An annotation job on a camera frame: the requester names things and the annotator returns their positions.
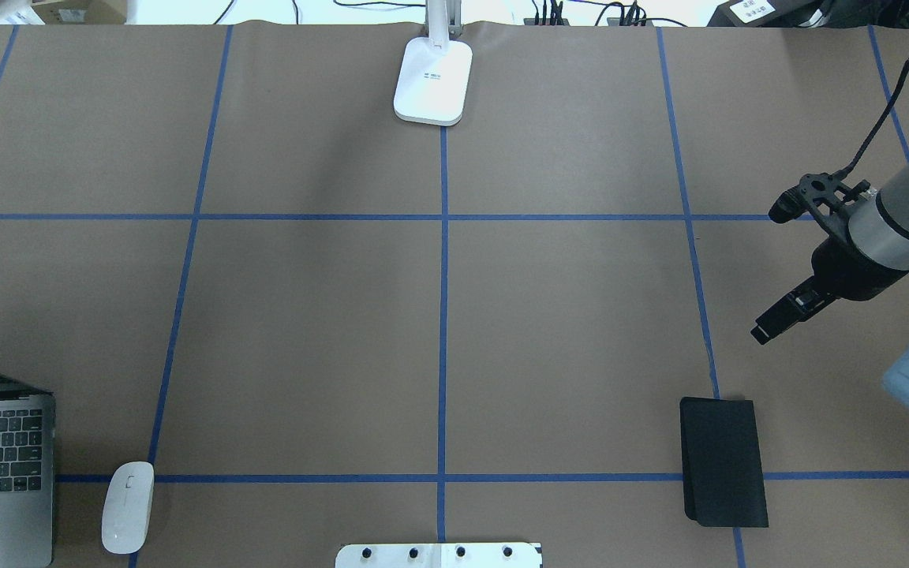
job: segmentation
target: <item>white plate with holes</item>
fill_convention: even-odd
[[[538,543],[346,545],[335,568],[541,568]]]

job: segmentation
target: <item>computer mouse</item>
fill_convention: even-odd
[[[115,554],[131,554],[145,543],[152,509],[152,464],[131,461],[114,472],[104,500],[100,539]]]

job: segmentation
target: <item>white sticker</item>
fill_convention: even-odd
[[[744,2],[732,4],[729,8],[731,8],[731,11],[736,16],[739,16],[739,19],[743,21],[743,23],[757,21],[765,15],[775,11],[767,0],[746,0]]]
[[[58,18],[66,22],[83,23],[86,21],[86,10],[65,10],[58,11]]]

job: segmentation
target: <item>black wallet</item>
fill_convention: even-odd
[[[768,526],[751,400],[679,402],[686,517],[704,526]]]

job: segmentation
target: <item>white stand base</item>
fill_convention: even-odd
[[[395,89],[395,114],[402,120],[451,126],[462,119],[472,68],[472,47],[450,42],[445,54],[429,37],[406,44]]]
[[[541,550],[537,543],[347,545],[335,568],[541,568]]]

